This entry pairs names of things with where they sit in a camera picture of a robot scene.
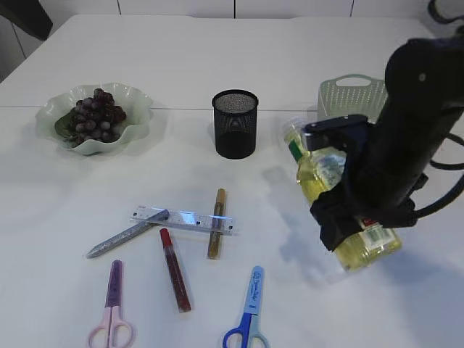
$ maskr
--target grapes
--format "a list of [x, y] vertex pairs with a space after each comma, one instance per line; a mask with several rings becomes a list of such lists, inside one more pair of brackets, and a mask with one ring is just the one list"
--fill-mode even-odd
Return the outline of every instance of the grapes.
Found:
[[100, 123], [100, 128], [103, 131], [108, 131], [111, 128], [111, 124], [108, 121], [103, 121], [102, 123]]
[[102, 119], [102, 115], [100, 115], [98, 112], [91, 112], [88, 118], [89, 120], [94, 120], [95, 122], [99, 122]]
[[76, 116], [74, 116], [74, 120], [77, 123], [84, 123], [86, 121], [86, 117], [84, 115], [77, 114]]
[[113, 139], [113, 136], [112, 136], [112, 134], [110, 132], [103, 132], [101, 134], [101, 139], [105, 143], [109, 143]]
[[82, 101], [82, 106], [85, 107], [85, 108], [91, 107], [93, 101], [94, 101], [93, 98], [85, 98], [85, 99]]
[[94, 99], [98, 99], [100, 94], [104, 93], [104, 91], [101, 89], [101, 88], [97, 88], [95, 91], [94, 91]]
[[92, 132], [92, 136], [97, 139], [102, 137], [102, 131], [99, 129], [96, 129]]
[[71, 126], [76, 146], [90, 139], [105, 143], [118, 140], [123, 131], [121, 123], [127, 118], [123, 108], [115, 105], [113, 95], [101, 88], [94, 90], [93, 97], [78, 100], [74, 111]]
[[78, 114], [82, 114], [84, 112], [84, 108], [82, 105], [76, 105], [74, 111], [76, 111]]
[[91, 105], [92, 109], [94, 110], [100, 110], [104, 105], [102, 103], [99, 103], [98, 101], [94, 101]]
[[77, 125], [75, 125], [75, 131], [78, 132], [78, 133], [83, 133], [86, 131], [86, 125], [84, 125], [83, 123], [78, 123]]
[[94, 120], [88, 120], [85, 124], [87, 131], [93, 131], [96, 127], [96, 122]]

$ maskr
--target pink scissors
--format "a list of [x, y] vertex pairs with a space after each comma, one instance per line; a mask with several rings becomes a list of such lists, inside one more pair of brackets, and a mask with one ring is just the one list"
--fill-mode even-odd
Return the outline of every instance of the pink scissors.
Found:
[[[104, 306], [103, 320], [88, 335], [87, 348], [94, 348], [93, 340], [100, 331], [105, 331], [105, 346], [103, 348], [129, 348], [135, 339], [133, 329], [129, 323], [120, 318], [121, 289], [123, 287], [123, 263], [113, 261], [108, 282], [107, 303]], [[129, 331], [129, 339], [122, 346], [115, 345], [117, 328], [125, 327]]]

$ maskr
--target bowl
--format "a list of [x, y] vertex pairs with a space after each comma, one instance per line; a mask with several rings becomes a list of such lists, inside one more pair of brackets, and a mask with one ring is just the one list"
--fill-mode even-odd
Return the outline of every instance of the bowl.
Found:
[[[115, 104], [120, 105], [127, 114], [126, 120], [122, 123], [123, 132], [120, 138], [112, 143], [103, 143], [91, 139], [73, 147], [73, 144], [65, 141], [63, 137], [57, 134], [54, 127], [55, 122], [66, 115], [78, 100], [93, 96], [95, 88], [102, 88], [105, 92], [110, 92], [115, 99]], [[144, 138], [148, 135], [149, 108], [152, 104], [153, 101], [144, 92], [122, 83], [78, 86], [67, 93], [51, 98], [38, 111], [36, 115], [36, 134], [39, 138], [50, 139], [56, 142], [63, 149], [82, 155], [110, 152], [122, 144]]]

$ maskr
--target silver glitter tube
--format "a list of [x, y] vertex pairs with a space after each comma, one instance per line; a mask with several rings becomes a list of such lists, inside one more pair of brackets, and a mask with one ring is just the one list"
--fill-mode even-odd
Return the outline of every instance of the silver glitter tube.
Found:
[[[169, 218], [169, 211], [163, 210], [161, 212], [158, 212], [157, 214], [150, 217], [150, 219], [152, 218], [156, 218], [157, 220], [166, 220]], [[123, 232], [117, 234], [116, 236], [111, 237], [110, 239], [107, 239], [106, 241], [95, 246], [90, 252], [88, 252], [86, 257], [88, 259], [91, 259], [93, 257], [101, 256], [107, 253], [109, 250], [113, 250], [115, 247], [118, 247], [121, 244], [130, 241], [132, 238], [141, 235], [143, 232], [149, 230], [150, 228], [156, 225], [157, 223], [148, 223], [145, 221], [138, 223], [137, 225], [134, 225], [128, 228], [127, 230], [124, 230]]]

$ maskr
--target robotic arm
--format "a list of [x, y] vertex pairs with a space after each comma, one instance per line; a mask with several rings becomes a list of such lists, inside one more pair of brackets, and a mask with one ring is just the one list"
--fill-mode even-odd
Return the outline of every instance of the robotic arm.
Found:
[[[391, 56], [385, 72], [389, 93], [378, 122], [350, 115], [307, 125], [310, 151], [333, 146], [347, 153], [340, 183], [311, 206], [328, 250], [359, 232], [354, 217], [383, 227], [412, 226], [464, 191], [464, 175], [441, 199], [420, 210], [410, 195], [421, 189], [424, 168], [464, 112], [464, 33], [446, 39], [412, 39]], [[464, 165], [440, 165], [464, 169]]]

